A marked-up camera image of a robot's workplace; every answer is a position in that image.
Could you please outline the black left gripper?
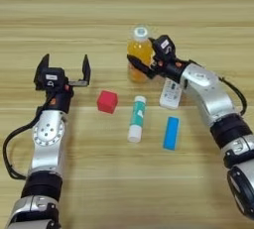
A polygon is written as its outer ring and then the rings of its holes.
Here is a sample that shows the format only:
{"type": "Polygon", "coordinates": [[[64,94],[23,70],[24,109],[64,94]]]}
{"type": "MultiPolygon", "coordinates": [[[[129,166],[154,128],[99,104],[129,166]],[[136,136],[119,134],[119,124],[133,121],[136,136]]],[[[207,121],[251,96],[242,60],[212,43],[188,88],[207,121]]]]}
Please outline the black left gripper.
{"type": "MultiPolygon", "coordinates": [[[[34,79],[37,80],[45,67],[49,66],[50,55],[45,54],[37,66],[34,79]]],[[[59,110],[68,113],[70,101],[73,97],[73,87],[86,87],[90,82],[91,68],[88,55],[84,56],[82,63],[83,78],[79,80],[70,80],[68,84],[56,85],[53,82],[47,82],[44,89],[46,90],[46,102],[43,105],[44,110],[59,110]]]]}

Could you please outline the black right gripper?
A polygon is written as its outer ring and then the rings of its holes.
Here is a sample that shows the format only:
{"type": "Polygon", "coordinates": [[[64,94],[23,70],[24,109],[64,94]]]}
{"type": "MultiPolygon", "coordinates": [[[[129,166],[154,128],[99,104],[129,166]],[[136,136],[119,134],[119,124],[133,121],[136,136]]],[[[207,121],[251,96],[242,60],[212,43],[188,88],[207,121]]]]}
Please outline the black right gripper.
{"type": "MultiPolygon", "coordinates": [[[[151,37],[148,39],[151,42],[151,47],[155,53],[155,39],[151,37]]],[[[153,57],[153,63],[150,65],[150,67],[148,67],[147,65],[143,64],[137,57],[128,55],[127,58],[136,69],[144,73],[150,79],[159,75],[161,77],[169,78],[176,83],[181,81],[181,76],[184,70],[190,64],[189,61],[180,60],[176,57],[170,59],[159,59],[158,57],[153,57]]]]}

